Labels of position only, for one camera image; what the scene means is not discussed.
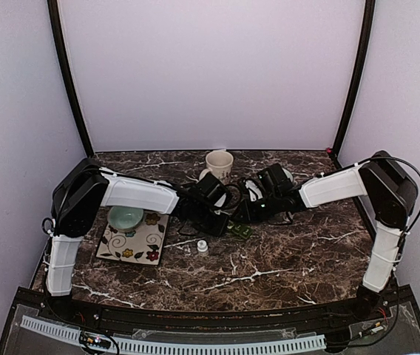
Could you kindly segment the green weekly pill organizer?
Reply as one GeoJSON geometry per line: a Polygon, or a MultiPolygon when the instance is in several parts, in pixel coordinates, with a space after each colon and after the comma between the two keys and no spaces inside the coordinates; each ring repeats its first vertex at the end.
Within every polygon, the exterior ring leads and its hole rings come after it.
{"type": "Polygon", "coordinates": [[[228,225],[228,231],[231,232],[234,236],[243,240],[247,240],[253,234],[252,228],[239,223],[230,223],[228,225]]]}

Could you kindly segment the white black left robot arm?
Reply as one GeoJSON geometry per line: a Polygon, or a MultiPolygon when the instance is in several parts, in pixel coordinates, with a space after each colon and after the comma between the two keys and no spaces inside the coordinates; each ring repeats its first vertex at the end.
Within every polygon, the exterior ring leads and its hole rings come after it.
{"type": "Polygon", "coordinates": [[[128,176],[84,158],[53,190],[51,215],[42,224],[50,236],[45,280],[52,296],[50,312],[62,322],[78,316],[77,305],[66,296],[72,291],[78,248],[100,208],[120,206],[168,214],[220,236],[228,225],[221,209],[230,200],[228,188],[210,172],[196,183],[180,185],[128,176]]]}

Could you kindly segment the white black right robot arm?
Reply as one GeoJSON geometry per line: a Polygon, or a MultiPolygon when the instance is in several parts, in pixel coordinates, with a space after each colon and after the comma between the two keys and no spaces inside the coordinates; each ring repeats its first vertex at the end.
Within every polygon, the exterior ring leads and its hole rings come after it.
{"type": "Polygon", "coordinates": [[[420,217],[420,171],[384,150],[336,171],[296,183],[275,163],[244,178],[242,200],[232,218],[261,223],[285,213],[289,217],[341,200],[365,200],[373,214],[375,237],[363,288],[380,293],[400,263],[405,240],[420,217]]]}

